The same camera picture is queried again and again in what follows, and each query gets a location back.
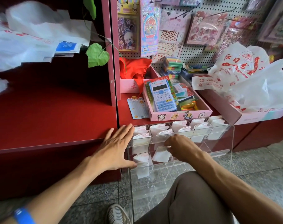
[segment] calculator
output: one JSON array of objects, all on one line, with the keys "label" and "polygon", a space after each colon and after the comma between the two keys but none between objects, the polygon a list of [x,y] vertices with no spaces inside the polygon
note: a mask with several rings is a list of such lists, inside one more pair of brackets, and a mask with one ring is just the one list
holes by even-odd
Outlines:
[{"label": "calculator", "polygon": [[166,79],[151,82],[149,86],[157,112],[172,112],[177,110]]}]

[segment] printed plastic bag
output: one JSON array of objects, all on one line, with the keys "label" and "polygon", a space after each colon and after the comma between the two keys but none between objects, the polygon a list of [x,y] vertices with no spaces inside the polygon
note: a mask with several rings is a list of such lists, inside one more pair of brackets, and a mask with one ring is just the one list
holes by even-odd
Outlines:
[{"label": "printed plastic bag", "polygon": [[283,59],[269,63],[258,46],[238,42],[221,54],[208,75],[192,78],[194,90],[212,89],[243,112],[283,108]]}]

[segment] blue label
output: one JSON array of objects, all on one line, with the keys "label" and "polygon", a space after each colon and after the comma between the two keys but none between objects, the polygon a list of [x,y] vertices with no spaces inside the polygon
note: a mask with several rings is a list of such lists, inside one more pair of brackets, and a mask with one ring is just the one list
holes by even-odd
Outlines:
[{"label": "blue label", "polygon": [[75,46],[76,43],[74,42],[62,41],[58,44],[56,52],[72,51],[74,50]]}]

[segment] hand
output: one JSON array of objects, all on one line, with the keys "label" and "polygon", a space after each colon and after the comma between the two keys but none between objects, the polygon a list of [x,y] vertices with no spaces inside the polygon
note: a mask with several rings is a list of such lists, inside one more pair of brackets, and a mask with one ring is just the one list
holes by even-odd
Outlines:
[{"label": "hand", "polygon": [[103,143],[93,154],[92,159],[101,166],[102,171],[136,167],[137,164],[134,161],[124,159],[124,152],[132,138],[134,127],[132,124],[123,125],[112,136],[113,131],[113,128],[108,131]]},{"label": "hand", "polygon": [[165,141],[164,146],[171,146],[168,148],[168,151],[173,157],[182,162],[188,162],[190,154],[196,151],[201,151],[192,140],[180,134],[175,134],[174,136],[169,137]]}]

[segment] gray granite floor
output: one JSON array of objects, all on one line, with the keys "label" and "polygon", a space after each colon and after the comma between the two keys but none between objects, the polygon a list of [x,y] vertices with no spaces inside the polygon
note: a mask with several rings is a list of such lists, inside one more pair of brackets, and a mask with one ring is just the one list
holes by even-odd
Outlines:
[{"label": "gray granite floor", "polygon": [[[215,158],[219,164],[227,169],[230,168],[232,173],[283,207],[283,141],[265,148],[233,153],[231,166],[230,159],[229,154]],[[168,172],[159,170],[159,173],[162,174],[162,179],[171,183],[179,174],[189,170],[191,170],[190,167],[182,164],[168,168]],[[162,192],[153,197],[141,198],[140,201],[134,200],[132,209],[130,192],[129,177],[126,173],[122,174],[122,180],[119,182],[89,186],[68,210],[60,224],[104,223],[106,209],[112,203],[119,203],[123,206],[131,218],[132,210],[134,210],[136,220],[157,205],[165,196],[165,192]],[[1,201],[0,220],[30,199]],[[148,206],[142,207],[139,202],[146,202]]]}]

